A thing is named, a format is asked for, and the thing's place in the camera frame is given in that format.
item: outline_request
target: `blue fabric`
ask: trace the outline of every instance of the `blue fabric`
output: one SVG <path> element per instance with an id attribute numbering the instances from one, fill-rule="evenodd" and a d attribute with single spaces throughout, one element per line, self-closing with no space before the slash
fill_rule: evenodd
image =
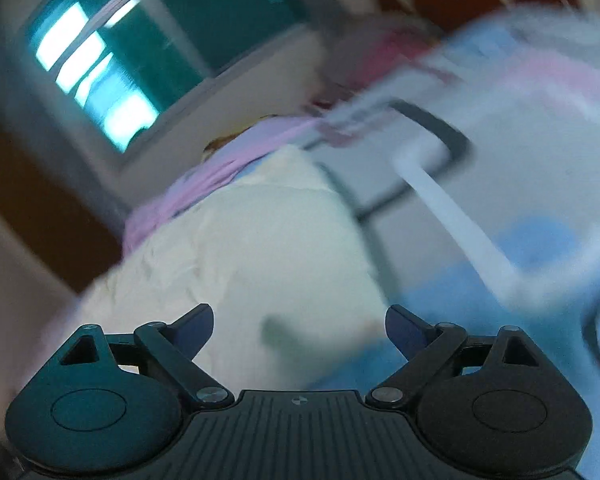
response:
<path id="1" fill-rule="evenodd" d="M 535 269 L 577 248 L 574 233 L 551 218 L 528 218 L 498 238 L 507 257 L 523 269 Z M 403 306 L 427 322 L 450 321 L 474 335 L 493 335 L 505 324 L 521 326 L 560 368 L 589 406 L 594 434 L 580 473 L 600 478 L 600 372 L 581 336 L 581 316 L 600 298 L 600 280 L 574 295 L 559 313 L 541 317 L 522 316 L 504 309 L 481 282 L 468 262 L 452 266 L 431 282 L 405 292 Z M 356 389 L 366 394 L 402 366 L 406 360 L 382 342 L 366 349 L 336 373 L 314 384 L 314 389 Z"/>
<path id="2" fill-rule="evenodd" d="M 509 27 L 490 20 L 478 21 L 450 38 L 445 49 L 467 61 L 504 60 L 520 47 Z"/>

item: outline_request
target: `blue bedsheet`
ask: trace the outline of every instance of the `blue bedsheet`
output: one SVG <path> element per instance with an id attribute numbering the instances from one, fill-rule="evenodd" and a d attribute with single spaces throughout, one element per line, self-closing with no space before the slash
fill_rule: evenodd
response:
<path id="1" fill-rule="evenodd" d="M 569 228 L 544 217 L 520 221 L 498 241 L 510 260 L 523 269 L 555 261 L 578 245 Z M 454 322 L 474 335 L 493 335 L 505 324 L 521 326 L 571 381 L 592 412 L 594 434 L 578 468 L 592 480 L 600 479 L 600 370 L 584 345 L 581 320 L 599 299 L 600 280 L 580 291 L 570 306 L 557 314 L 521 316 L 504 309 L 473 267 L 464 262 L 444 270 L 431 282 L 406 291 L 395 303 L 428 322 Z M 357 389 L 365 394 L 405 362 L 391 343 L 385 341 L 366 349 L 357 359 L 314 384 L 314 389 Z"/>

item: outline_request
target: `fabric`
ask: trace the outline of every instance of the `fabric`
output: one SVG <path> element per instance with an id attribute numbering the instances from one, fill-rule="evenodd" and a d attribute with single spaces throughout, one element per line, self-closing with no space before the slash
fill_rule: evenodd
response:
<path id="1" fill-rule="evenodd" d="M 316 121 L 306 117 L 273 117 L 246 130 L 209 160 L 187 171 L 164 194 L 131 213 L 125 224 L 123 255 L 129 256 L 158 227 L 226 186 L 247 164 L 288 143 Z"/>
<path id="2" fill-rule="evenodd" d="M 577 254 L 532 276 L 509 272 L 510 266 L 496 269 L 493 258 L 483 261 L 484 275 L 512 308 L 560 308 L 564 296 L 600 266 L 600 20 L 530 8 L 490 20 L 420 60 L 466 82 L 445 89 L 411 67 L 401 69 L 326 117 L 343 137 L 364 139 L 316 156 L 355 199 L 402 288 L 417 285 L 457 257 L 459 247 L 420 201 L 376 208 L 400 184 L 387 160 L 406 139 L 420 147 L 430 138 L 378 104 L 401 98 L 421 105 L 471 141 L 472 156 L 440 184 L 487 236 L 538 212 L 586 236 Z M 588 55 L 578 47 L 585 41 L 592 45 Z M 368 132 L 373 135 L 365 137 Z M 351 164 L 354 156 L 360 162 Z M 397 234 L 405 224 L 411 229 Z M 507 275 L 512 280 L 503 280 Z"/>
<path id="3" fill-rule="evenodd" d="M 551 51 L 529 49 L 526 53 L 516 57 L 513 63 L 509 63 L 504 69 L 504 73 L 499 71 L 494 74 L 496 84 L 490 84 L 487 88 L 493 96 L 498 91 L 498 86 L 505 86 L 508 89 L 515 89 L 516 92 L 522 92 L 534 104 L 544 104 L 545 101 L 557 100 L 559 103 L 568 104 L 568 109 L 561 114 L 568 114 L 575 108 L 572 101 L 582 102 L 586 100 L 587 108 L 593 108 L 600 97 L 600 71 L 593 69 L 586 63 L 577 60 L 571 60 Z M 458 91 L 461 99 L 467 101 L 467 118 L 461 117 L 456 110 L 451 113 L 443 108 L 443 113 L 439 116 L 446 120 L 451 117 L 455 124 L 465 131 L 468 138 L 471 139 L 477 149 L 484 149 L 486 144 L 479 142 L 474 136 L 476 129 L 471 121 L 479 124 L 481 120 L 481 107 L 487 108 L 487 114 L 496 114 L 500 112 L 499 108 L 508 106 L 512 108 L 512 113 L 525 114 L 527 110 L 516 106 L 516 102 L 508 95 L 498 99 L 494 104 L 489 99 L 485 99 L 481 92 L 484 92 L 484 84 L 476 87 L 465 87 Z M 476 96 L 475 102 L 466 96 Z M 529 121 L 529 128 L 532 128 L 533 121 Z M 444 146 L 433 134 L 420 134 L 417 142 L 420 146 L 426 146 L 433 150 L 433 146 L 439 149 Z M 523 272 L 513 266 L 506 257 L 492 244 L 489 237 L 482 231 L 481 227 L 469 218 L 464 210 L 442 189 L 440 184 L 436 183 L 431 173 L 438 167 L 423 166 L 420 158 L 413 156 L 414 144 L 405 144 L 401 148 L 393 149 L 392 163 L 395 171 L 413 188 L 419 198 L 426 204 L 427 208 L 436 216 L 438 221 L 444 226 L 444 229 L 454 239 L 456 244 L 467 255 L 471 263 L 477 269 L 488 289 L 498 298 L 501 304 L 511 310 L 523 311 L 544 311 L 549 308 L 560 308 L 565 298 L 568 298 L 571 290 L 582 283 L 589 283 L 592 275 L 596 274 L 600 268 L 600 229 L 590 229 L 589 240 L 586 248 L 574 254 L 555 267 L 540 269 L 537 272 Z M 555 173 L 555 166 L 549 166 L 549 177 L 542 175 L 539 171 L 538 180 L 550 178 Z M 555 193 L 564 192 L 560 187 L 555 188 Z"/>
<path id="4" fill-rule="evenodd" d="M 576 235 L 548 217 L 526 218 L 506 229 L 498 245 L 525 270 L 544 266 L 573 252 Z M 445 269 L 430 282 L 395 298 L 425 321 L 454 322 L 472 335 L 493 335 L 500 326 L 521 326 L 577 389 L 589 407 L 594 431 L 578 471 L 600 479 L 600 370 L 592 362 L 580 335 L 580 319 L 600 297 L 600 282 L 591 283 L 574 298 L 565 313 L 542 318 L 525 317 L 504 309 L 489 293 L 468 262 Z M 312 385 L 316 390 L 356 389 L 366 394 L 406 363 L 390 341 L 365 349 L 333 374 Z"/>
<path id="5" fill-rule="evenodd" d="M 373 274 L 340 196 L 285 146 L 97 280 L 58 343 L 86 322 L 125 333 L 208 303 L 214 334 L 194 362 L 236 394 L 302 389 L 384 337 Z"/>
<path id="6" fill-rule="evenodd" d="M 426 54 L 430 48 L 430 42 L 405 31 L 387 34 L 373 52 L 363 60 L 362 66 L 356 70 L 352 78 L 353 88 L 368 87 L 405 61 Z"/>
<path id="7" fill-rule="evenodd" d="M 325 79 L 338 86 L 350 85 L 360 64 L 395 33 L 407 33 L 422 42 L 435 38 L 429 25 L 419 18 L 403 14 L 369 16 L 333 47 L 322 67 Z"/>
<path id="8" fill-rule="evenodd" d="M 253 171 L 262 163 L 263 160 L 265 160 L 269 155 L 265 155 L 261 158 L 257 158 L 256 160 L 254 160 L 253 162 L 250 162 L 249 164 L 247 164 L 244 168 L 242 168 L 238 173 L 236 173 L 236 175 L 234 176 L 234 179 L 231 182 L 235 182 L 236 180 L 247 176 L 248 174 L 253 173 Z M 201 196 L 199 199 L 197 199 L 193 204 L 191 204 L 191 206 L 177 212 L 173 217 L 176 218 L 176 216 L 181 215 L 182 213 L 188 211 L 191 207 L 195 206 L 198 202 L 200 202 L 201 200 L 204 200 L 206 197 L 208 197 L 211 193 L 213 193 L 213 191 Z"/>

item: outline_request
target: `pillow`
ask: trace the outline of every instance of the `pillow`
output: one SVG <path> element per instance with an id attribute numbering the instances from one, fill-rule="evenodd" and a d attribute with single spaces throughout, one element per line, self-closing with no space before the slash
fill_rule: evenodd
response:
<path id="1" fill-rule="evenodd" d="M 295 146 L 163 225 L 93 284 L 71 329 L 130 332 L 199 303 L 215 327 L 194 362 L 236 394 L 305 388 L 384 337 L 358 226 Z"/>

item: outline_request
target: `white wall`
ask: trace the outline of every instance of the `white wall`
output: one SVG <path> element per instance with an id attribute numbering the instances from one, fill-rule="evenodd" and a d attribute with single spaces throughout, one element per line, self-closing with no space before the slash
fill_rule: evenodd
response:
<path id="1" fill-rule="evenodd" d="M 49 353 L 42 340 L 46 324 L 74 302 L 0 218 L 0 436 L 8 403 L 37 355 Z"/>
<path id="2" fill-rule="evenodd" d="M 294 34 L 273 56 L 240 75 L 145 149 L 120 173 L 121 196 L 132 205 L 161 192 L 200 161 L 206 144 L 267 114 L 299 111 L 324 55 L 318 36 Z"/>
<path id="3" fill-rule="evenodd" d="M 104 136 L 83 111 L 51 82 L 24 45 L 23 27 L 44 0 L 0 0 L 0 22 L 23 57 L 28 79 L 50 113 L 81 150 L 105 187 L 130 206 L 162 192 L 184 171 L 199 163 L 213 138 L 266 114 L 292 114 L 316 88 L 324 47 L 317 34 L 304 28 L 280 41 L 272 56 L 229 82 L 170 121 L 155 140 L 122 166 Z"/>

